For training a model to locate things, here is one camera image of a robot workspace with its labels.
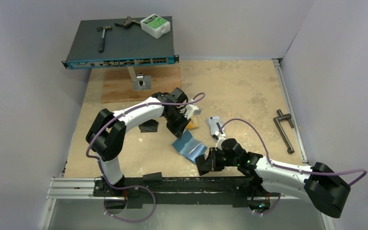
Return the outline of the orange credit card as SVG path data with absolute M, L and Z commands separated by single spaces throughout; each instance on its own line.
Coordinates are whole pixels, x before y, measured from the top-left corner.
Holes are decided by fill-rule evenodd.
M 191 116 L 190 122 L 187 124 L 186 129 L 195 129 L 199 127 L 199 122 L 196 115 Z

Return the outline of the black credit card stack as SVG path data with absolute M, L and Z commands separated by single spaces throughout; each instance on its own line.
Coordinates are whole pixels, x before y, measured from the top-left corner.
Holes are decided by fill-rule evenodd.
M 150 120 L 140 124 L 138 127 L 139 127 L 141 133 L 156 133 L 156 132 L 158 132 L 158 126 L 159 126 L 158 121 L 156 121 L 154 119 L 150 119 Z

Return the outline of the blue leather card holder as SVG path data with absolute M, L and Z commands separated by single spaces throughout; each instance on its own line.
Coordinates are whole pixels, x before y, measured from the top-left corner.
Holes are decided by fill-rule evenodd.
M 196 158 L 203 156 L 207 150 L 207 147 L 196 140 L 189 130 L 186 130 L 180 139 L 175 140 L 172 147 L 193 164 L 196 164 Z

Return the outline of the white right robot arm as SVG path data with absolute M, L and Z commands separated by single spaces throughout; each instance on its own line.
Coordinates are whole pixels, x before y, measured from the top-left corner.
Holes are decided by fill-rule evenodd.
M 246 151 L 235 139 L 212 147 L 195 160 L 200 175 L 236 167 L 250 180 L 256 195 L 279 193 L 312 202 L 321 213 L 340 218 L 350 194 L 350 185 L 324 163 L 301 166 L 269 161 L 266 156 Z

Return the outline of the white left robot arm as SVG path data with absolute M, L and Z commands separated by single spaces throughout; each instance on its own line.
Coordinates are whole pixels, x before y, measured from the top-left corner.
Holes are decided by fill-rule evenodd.
M 101 110 L 86 135 L 89 146 L 86 156 L 97 160 L 101 177 L 106 181 L 105 190 L 112 196 L 123 192 L 124 176 L 118 155 L 121 153 L 125 135 L 131 129 L 157 117 L 164 117 L 168 130 L 178 139 L 191 117 L 199 111 L 195 100 L 189 100 L 179 88 L 171 93 L 157 92 L 145 101 L 126 109 L 111 112 Z

